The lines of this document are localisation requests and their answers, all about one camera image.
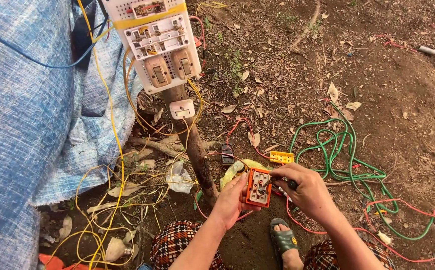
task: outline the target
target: green wire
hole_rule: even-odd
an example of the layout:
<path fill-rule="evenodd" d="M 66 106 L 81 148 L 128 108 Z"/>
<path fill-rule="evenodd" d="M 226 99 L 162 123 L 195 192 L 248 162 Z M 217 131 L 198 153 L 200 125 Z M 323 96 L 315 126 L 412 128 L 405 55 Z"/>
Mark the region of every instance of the green wire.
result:
<path fill-rule="evenodd" d="M 333 121 L 339 121 L 345 126 L 345 128 L 346 128 L 345 131 L 336 134 L 329 129 L 321 129 L 316 134 L 316 139 L 317 139 L 318 144 L 315 146 L 311 146 L 311 147 L 308 147 L 306 149 L 301 150 L 296 157 L 296 163 L 298 163 L 299 157 L 302 155 L 302 153 L 309 151 L 309 150 L 313 150 L 313 149 L 321 149 L 322 153 L 324 154 L 325 168 L 324 169 L 313 169 L 313 170 L 316 172 L 319 172 L 319 173 L 324 173 L 324 175 L 322 176 L 322 179 L 326 178 L 328 175 L 331 175 L 331 177 L 333 177 L 337 181 L 351 181 L 353 186 L 358 190 L 358 192 L 361 195 L 363 195 L 365 199 L 370 200 L 371 202 L 375 202 L 376 198 L 374 197 L 374 194 L 372 193 L 370 187 L 367 185 L 365 180 L 366 179 L 376 179 L 377 181 L 380 182 L 382 194 L 385 196 L 388 196 L 390 199 L 393 199 L 392 194 L 389 192 L 389 190 L 386 188 L 386 186 L 382 182 L 382 179 L 384 179 L 386 177 L 386 173 L 384 173 L 382 170 L 377 169 L 375 167 L 372 167 L 369 164 L 367 164 L 363 161 L 360 161 L 354 157 L 354 154 L 356 153 L 356 147 L 357 147 L 356 132 L 355 132 L 354 128 L 352 127 L 351 123 L 346 119 L 344 114 L 341 112 L 341 110 L 333 102 L 330 101 L 330 103 L 339 112 L 339 114 L 342 116 L 342 118 L 345 119 L 345 121 L 342 119 L 333 118 L 333 119 L 329 119 L 329 120 L 326 120 L 323 122 L 310 122 L 310 123 L 306 123 L 306 124 L 300 126 L 296 130 L 296 132 L 294 133 L 294 138 L 292 139 L 291 145 L 289 147 L 289 153 L 292 153 L 292 148 L 294 147 L 294 143 L 296 141 L 298 133 L 303 127 L 312 126 L 312 125 L 322 125 L 322 124 L 327 124 L 327 123 L 330 123 Z M 321 133 L 329 133 L 331 135 L 331 138 L 326 140 L 325 142 L 321 142 L 321 140 L 319 139 L 319 135 Z M 344 145 L 344 141 L 346 140 L 347 137 L 349 137 L 349 156 L 350 156 L 349 168 L 348 168 L 348 170 L 333 169 L 332 163 L 333 163 L 334 159 L 337 157 L 337 155 L 339 155 L 339 153 Z M 329 143 L 331 143 L 331 145 L 332 145 L 332 142 L 334 142 L 334 146 L 332 147 L 330 154 L 328 154 L 325 146 L 326 146 L 326 144 L 329 144 Z M 352 173 L 352 164 L 353 163 L 361 164 L 361 165 L 373 170 L 374 172 L 376 172 L 376 174 L 362 173 L 359 175 L 355 175 Z M 368 194 L 363 193 L 358 188 L 358 186 L 356 185 L 357 180 L 366 188 Z M 382 205 L 381 203 L 377 203 L 374 205 L 376 206 L 377 212 L 379 213 L 384 224 L 386 224 L 386 226 L 392 232 L 394 232 L 396 235 L 398 235 L 401 238 L 407 239 L 407 240 L 419 240 L 419 239 L 421 239 L 422 237 L 424 237 L 428 233 L 430 226 L 434 222 L 434 218 L 432 217 L 430 219 L 429 224 L 425 227 L 423 234 L 421 234 L 418 237 L 414 237 L 414 238 L 408 237 L 408 236 L 402 235 L 399 232 L 397 232 L 396 230 L 394 230 L 394 228 L 386 222 L 386 220 L 384 219 L 384 216 L 381 213 L 381 208 L 386 210 L 387 212 L 389 212 L 391 214 L 397 213 L 399 211 L 399 208 L 397 206 L 396 201 L 393 201 L 394 210 L 387 208 L 386 206 Z"/>

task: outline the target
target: perforated panel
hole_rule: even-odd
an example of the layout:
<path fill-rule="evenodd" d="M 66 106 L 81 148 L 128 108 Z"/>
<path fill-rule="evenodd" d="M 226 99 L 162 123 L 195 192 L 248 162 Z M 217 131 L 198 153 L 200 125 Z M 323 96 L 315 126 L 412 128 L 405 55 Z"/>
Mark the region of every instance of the perforated panel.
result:
<path fill-rule="evenodd" d="M 148 2 L 148 1 L 149 0 L 137 0 L 137 1 L 103 0 L 103 4 L 107 10 L 107 13 L 109 13 L 109 18 L 111 19 L 111 21 L 115 22 L 115 21 L 121 21 L 121 20 L 134 19 L 133 13 L 127 13 L 127 10 L 129 10 L 131 5 L 133 5 L 134 3 Z M 165 5 L 166 5 L 167 9 L 171 9 L 173 7 L 176 7 L 178 4 L 185 3 L 184 0 L 167 0 L 165 2 L 166 2 Z M 192 40 L 193 39 L 192 38 L 193 37 L 192 27 L 190 25 L 189 15 L 187 14 L 186 11 L 169 14 L 169 15 L 166 15 L 165 17 L 163 17 L 159 20 L 156 20 L 156 21 L 166 20 L 166 19 L 168 19 L 172 16 L 176 16 L 176 15 L 183 16 L 183 22 L 185 23 L 186 31 L 189 32 L 188 35 L 190 37 L 190 40 Z M 126 29 L 134 28 L 137 26 L 138 25 L 133 25 L 132 27 L 128 27 Z M 128 40 L 126 39 L 126 35 L 125 35 L 126 29 L 116 29 L 116 31 L 118 31 L 118 34 L 122 40 L 122 43 L 124 44 L 124 47 L 128 48 L 129 43 L 128 43 Z M 189 44 L 187 46 L 184 46 L 181 48 L 185 48 L 188 50 L 190 63 L 193 64 L 191 67 L 193 69 L 193 72 L 197 75 L 199 73 L 201 73 L 201 65 L 199 62 L 199 56 L 197 53 L 195 43 L 189 42 Z M 153 94 L 153 93 L 156 93 L 156 92 L 159 92 L 162 90 L 166 90 L 166 89 L 169 89 L 171 87 L 175 87 L 175 86 L 186 83 L 186 80 L 181 80 L 181 79 L 179 79 L 179 77 L 177 77 L 177 74 L 174 70 L 174 65 L 173 65 L 173 62 L 171 61 L 171 57 L 170 57 L 170 55 L 173 51 L 176 51 L 176 50 L 171 50 L 171 51 L 159 53 L 160 55 L 162 55 L 165 58 L 166 63 L 167 63 L 167 68 L 169 69 L 169 73 L 171 74 L 171 83 L 166 85 L 166 86 L 163 86 L 163 87 L 155 88 L 152 85 L 151 80 L 149 78 L 149 74 L 147 73 L 147 71 L 144 67 L 143 60 L 134 61 L 134 68 L 137 71 L 137 75 L 141 79 L 142 85 L 144 86 L 144 90 L 146 91 L 146 93 Z"/>

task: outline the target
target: green sandal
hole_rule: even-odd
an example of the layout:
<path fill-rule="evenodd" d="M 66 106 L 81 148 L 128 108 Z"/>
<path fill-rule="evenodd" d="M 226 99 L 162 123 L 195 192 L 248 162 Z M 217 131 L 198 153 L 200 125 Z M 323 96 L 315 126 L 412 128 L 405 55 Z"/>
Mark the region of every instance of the green sandal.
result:
<path fill-rule="evenodd" d="M 274 230 L 274 226 L 279 224 L 283 224 L 288 228 L 290 227 L 282 218 L 274 218 L 269 226 L 279 268 L 282 269 L 282 254 L 289 249 L 297 249 L 298 242 L 292 230 Z"/>

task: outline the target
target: wooden pole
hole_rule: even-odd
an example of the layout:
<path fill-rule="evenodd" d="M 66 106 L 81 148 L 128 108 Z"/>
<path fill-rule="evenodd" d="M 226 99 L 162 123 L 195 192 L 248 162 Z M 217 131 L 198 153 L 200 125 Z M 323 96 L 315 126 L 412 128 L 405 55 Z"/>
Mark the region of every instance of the wooden pole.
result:
<path fill-rule="evenodd" d="M 162 91 L 162 98 L 166 103 L 167 111 L 169 111 L 169 103 L 174 101 L 187 100 L 186 90 L 184 85 L 179 85 L 170 89 Z M 176 132 L 181 132 L 186 130 L 186 125 L 181 120 L 175 120 L 171 118 Z M 192 124 L 192 118 L 185 119 L 188 126 Z M 184 147 L 186 147 L 187 132 L 179 134 L 179 139 Z M 217 196 L 219 193 L 214 185 L 213 177 L 211 175 L 211 169 L 209 167 L 209 162 L 204 158 L 205 150 L 204 144 L 202 143 L 201 136 L 197 131 L 197 125 L 194 124 L 190 129 L 187 153 L 189 160 L 192 164 L 192 168 L 196 173 L 197 181 L 202 188 L 202 193 L 204 198 L 211 205 L 214 206 Z"/>

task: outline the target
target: circuit breaker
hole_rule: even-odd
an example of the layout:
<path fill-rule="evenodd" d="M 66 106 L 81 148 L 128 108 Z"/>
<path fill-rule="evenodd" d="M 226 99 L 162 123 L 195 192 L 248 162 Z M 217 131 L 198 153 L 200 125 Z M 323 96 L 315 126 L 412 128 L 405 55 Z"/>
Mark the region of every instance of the circuit breaker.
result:
<path fill-rule="evenodd" d="M 102 1 L 147 94 L 199 77 L 201 65 L 184 0 Z"/>

